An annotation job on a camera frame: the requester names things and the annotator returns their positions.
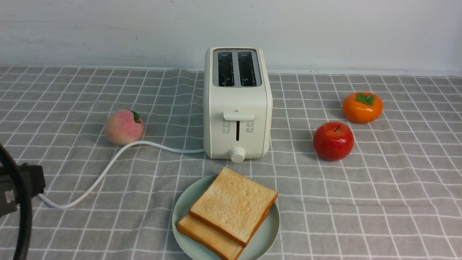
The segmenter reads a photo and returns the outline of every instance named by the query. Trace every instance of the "apple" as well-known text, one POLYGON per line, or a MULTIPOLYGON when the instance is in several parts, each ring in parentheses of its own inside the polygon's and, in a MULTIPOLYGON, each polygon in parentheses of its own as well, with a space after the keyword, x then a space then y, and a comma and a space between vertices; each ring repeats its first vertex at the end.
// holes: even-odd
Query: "apple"
POLYGON ((117 110, 104 124, 104 135, 109 142, 116 145, 127 145, 139 141, 144 132, 144 124, 140 115, 131 110, 117 110))
POLYGON ((339 161, 353 150, 353 133, 344 123, 327 122, 322 124, 313 135, 313 146, 322 159, 339 161))

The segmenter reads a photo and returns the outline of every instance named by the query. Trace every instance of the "toaster knob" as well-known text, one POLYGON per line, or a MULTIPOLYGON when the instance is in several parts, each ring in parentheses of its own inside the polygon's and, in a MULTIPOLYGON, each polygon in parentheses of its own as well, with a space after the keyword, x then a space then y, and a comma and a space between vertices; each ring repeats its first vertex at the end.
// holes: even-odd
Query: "toaster knob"
POLYGON ((245 150, 240 147, 234 147, 229 151, 231 161, 242 162, 245 158, 245 150))

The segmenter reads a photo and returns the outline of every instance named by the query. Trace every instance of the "peach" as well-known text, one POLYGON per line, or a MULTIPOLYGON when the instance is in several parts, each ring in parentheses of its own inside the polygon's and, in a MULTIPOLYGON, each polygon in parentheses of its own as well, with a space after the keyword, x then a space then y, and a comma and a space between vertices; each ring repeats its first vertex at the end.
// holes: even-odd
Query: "peach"
POLYGON ((143 133, 143 120, 137 112, 131 110, 115 111, 104 124, 104 135, 109 142, 116 145, 127 145, 139 141, 143 133))

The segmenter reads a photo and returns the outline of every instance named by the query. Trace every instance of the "toast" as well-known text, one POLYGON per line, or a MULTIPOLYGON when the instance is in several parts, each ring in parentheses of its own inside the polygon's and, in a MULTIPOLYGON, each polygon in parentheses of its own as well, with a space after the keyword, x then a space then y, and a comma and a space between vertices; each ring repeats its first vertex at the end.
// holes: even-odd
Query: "toast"
POLYGON ((189 215, 246 247, 278 193, 223 167, 189 215))
POLYGON ((186 214, 176 227, 185 236, 202 244, 223 260, 236 260, 244 250, 243 246, 189 214, 186 214))

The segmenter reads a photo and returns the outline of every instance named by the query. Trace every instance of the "persimmon calyx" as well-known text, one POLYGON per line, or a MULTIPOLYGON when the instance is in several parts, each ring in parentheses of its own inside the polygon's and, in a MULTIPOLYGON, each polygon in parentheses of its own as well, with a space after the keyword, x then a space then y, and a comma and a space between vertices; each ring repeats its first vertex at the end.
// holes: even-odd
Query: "persimmon calyx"
POLYGON ((130 110, 130 112, 133 113, 133 120, 134 120, 135 122, 138 122, 138 120, 140 119, 140 115, 139 115, 137 112, 135 112, 135 111, 131 111, 131 110, 130 110))
POLYGON ((372 95, 372 94, 364 95, 362 93, 358 93, 358 94, 356 94, 356 98, 354 100, 357 101, 357 102, 361 102, 361 103, 363 103, 365 105, 373 106, 374 105, 374 98, 375 98, 375 96, 372 95))

